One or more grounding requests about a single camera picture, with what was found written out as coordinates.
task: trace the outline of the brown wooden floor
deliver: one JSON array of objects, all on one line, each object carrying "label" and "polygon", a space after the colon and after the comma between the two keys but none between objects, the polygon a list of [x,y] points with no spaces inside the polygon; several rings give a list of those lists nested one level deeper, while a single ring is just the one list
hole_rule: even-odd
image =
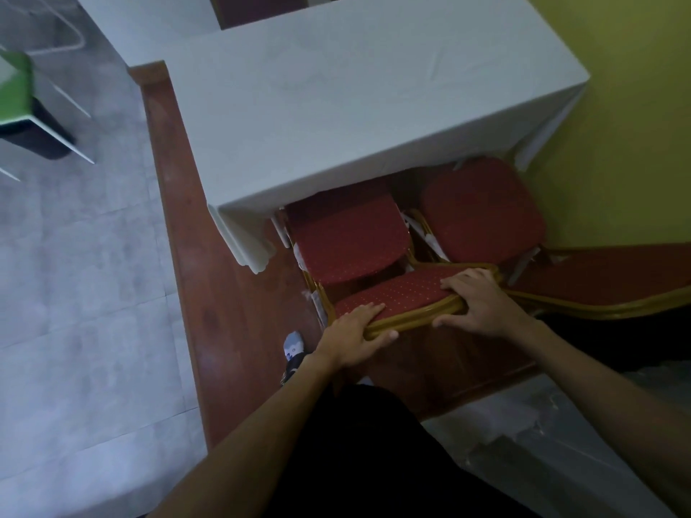
[{"label": "brown wooden floor", "polygon": [[[170,81],[143,87],[151,143],[170,237],[204,431],[210,447],[279,388],[283,339],[299,330],[313,349],[321,334],[302,275],[279,247],[267,269],[239,266],[209,216]],[[503,341],[424,327],[350,378],[369,375],[419,417],[527,378],[527,357]]]}]

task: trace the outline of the left hand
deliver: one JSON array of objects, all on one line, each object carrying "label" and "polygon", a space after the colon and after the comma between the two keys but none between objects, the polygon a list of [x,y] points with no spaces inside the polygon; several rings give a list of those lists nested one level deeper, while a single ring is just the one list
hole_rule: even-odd
[{"label": "left hand", "polygon": [[360,305],[344,314],[324,330],[312,355],[330,364],[334,372],[365,361],[379,349],[398,338],[396,331],[387,331],[367,341],[362,333],[372,319],[385,308],[384,304]]}]

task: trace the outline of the red chair seat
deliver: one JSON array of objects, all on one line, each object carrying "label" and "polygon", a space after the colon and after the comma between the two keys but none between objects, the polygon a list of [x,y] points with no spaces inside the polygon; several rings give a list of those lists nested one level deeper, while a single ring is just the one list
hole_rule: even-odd
[{"label": "red chair seat", "polygon": [[319,192],[285,210],[307,270],[323,285],[375,274],[410,245],[408,229],[381,179]]},{"label": "red chair seat", "polygon": [[691,286],[691,244],[579,251],[548,267],[530,266],[512,291],[584,305],[619,305]]},{"label": "red chair seat", "polygon": [[416,271],[397,276],[338,302],[334,306],[336,317],[340,318],[355,307],[368,303],[386,304],[386,309],[378,314],[373,321],[431,305],[453,294],[439,286],[441,278],[453,276],[460,271],[462,269],[458,267],[439,265],[422,267]]},{"label": "red chair seat", "polygon": [[452,262],[500,264],[545,239],[545,221],[514,169],[481,158],[439,175],[421,211]]}]

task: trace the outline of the right hand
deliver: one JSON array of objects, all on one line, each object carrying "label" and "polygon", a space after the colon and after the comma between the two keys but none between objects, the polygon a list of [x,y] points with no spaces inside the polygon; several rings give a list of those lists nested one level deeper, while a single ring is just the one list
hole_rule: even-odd
[{"label": "right hand", "polygon": [[500,289],[487,269],[466,269],[444,278],[442,288],[453,289],[465,299],[468,313],[438,316],[432,322],[434,327],[448,325],[492,338],[514,339],[534,323],[534,319]]}]

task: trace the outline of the gray floor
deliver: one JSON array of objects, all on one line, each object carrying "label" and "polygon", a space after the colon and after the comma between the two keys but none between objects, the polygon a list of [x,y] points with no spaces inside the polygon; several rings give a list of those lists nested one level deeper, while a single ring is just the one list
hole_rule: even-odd
[{"label": "gray floor", "polygon": [[97,164],[0,141],[3,518],[135,517],[206,454],[141,96],[79,25],[85,50],[37,63],[93,120],[37,91]]}]

